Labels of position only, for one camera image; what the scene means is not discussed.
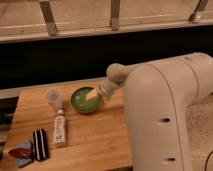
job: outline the plastic cup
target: plastic cup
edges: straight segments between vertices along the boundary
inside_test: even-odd
[[[44,99],[54,110],[62,109],[62,94],[58,89],[49,89],[44,94]]]

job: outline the red object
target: red object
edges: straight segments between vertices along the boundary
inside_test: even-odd
[[[24,149],[24,148],[12,149],[8,152],[8,154],[13,156],[13,157],[23,158],[23,159],[32,158],[32,156],[33,156],[32,150]]]

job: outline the bottle cap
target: bottle cap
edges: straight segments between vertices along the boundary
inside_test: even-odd
[[[59,114],[59,115],[64,115],[64,111],[63,111],[62,109],[59,109],[59,110],[58,110],[58,114]]]

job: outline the cable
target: cable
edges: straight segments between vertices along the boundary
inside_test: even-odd
[[[211,151],[209,153],[209,155],[207,156],[207,158],[206,158],[206,163],[205,163],[205,169],[204,169],[204,171],[207,171],[208,162],[209,162],[209,159],[211,158],[212,154],[213,154],[213,151]]]

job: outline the green bowl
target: green bowl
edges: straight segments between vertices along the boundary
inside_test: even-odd
[[[92,113],[101,104],[101,97],[86,100],[86,95],[92,90],[92,87],[82,87],[76,90],[71,97],[73,108],[79,113]]]

